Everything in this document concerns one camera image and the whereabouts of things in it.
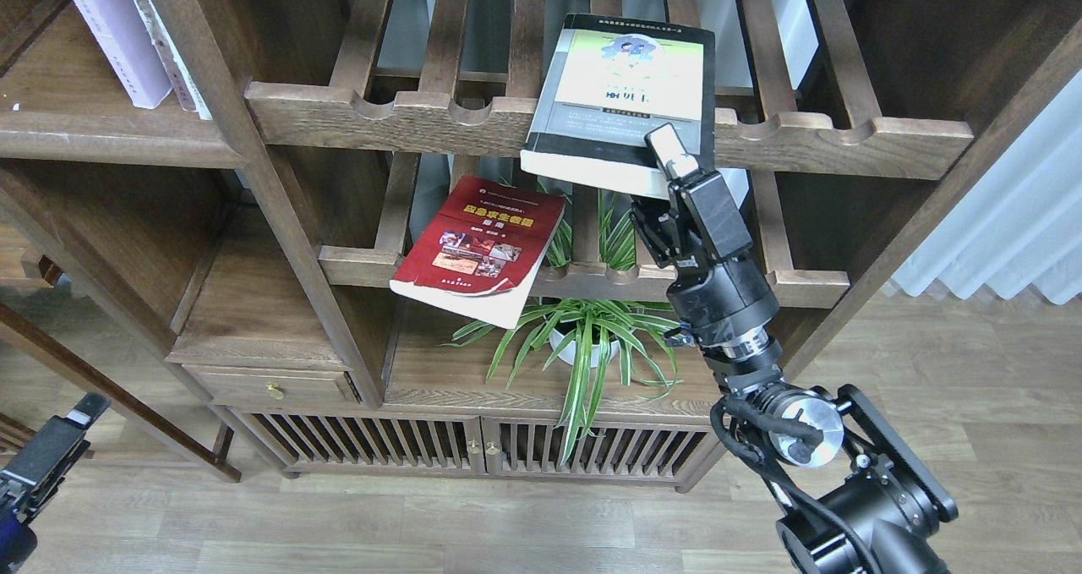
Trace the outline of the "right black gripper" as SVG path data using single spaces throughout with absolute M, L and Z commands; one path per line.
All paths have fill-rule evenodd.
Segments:
M 700 170 L 673 123 L 644 136 L 668 184 L 669 198 L 635 196 L 635 230 L 660 268 L 677 277 L 667 297 L 679 328 L 669 344 L 703 350 L 766 351 L 766 324 L 779 303 L 751 257 L 752 238 L 722 174 Z

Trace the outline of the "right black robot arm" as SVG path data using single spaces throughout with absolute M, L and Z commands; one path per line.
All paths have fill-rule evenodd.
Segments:
M 723 177 L 700 166 L 672 123 L 645 138 L 664 175 L 637 197 L 635 225 L 654 261 L 673 266 L 679 324 L 669 345 L 699 347 L 720 384 L 720 443 L 768 486 L 776 529 L 803 573 L 946 573 L 931 547 L 954 498 L 861 390 L 788 384 L 768 334 L 779 304 Z

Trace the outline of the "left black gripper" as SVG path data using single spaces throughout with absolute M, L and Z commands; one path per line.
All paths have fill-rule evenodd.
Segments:
M 27 446 L 3 468 L 1 504 L 1 562 L 17 571 L 37 547 L 30 524 L 57 493 L 64 477 L 90 443 L 85 429 L 111 408 L 111 397 L 88 392 L 67 413 L 50 418 Z

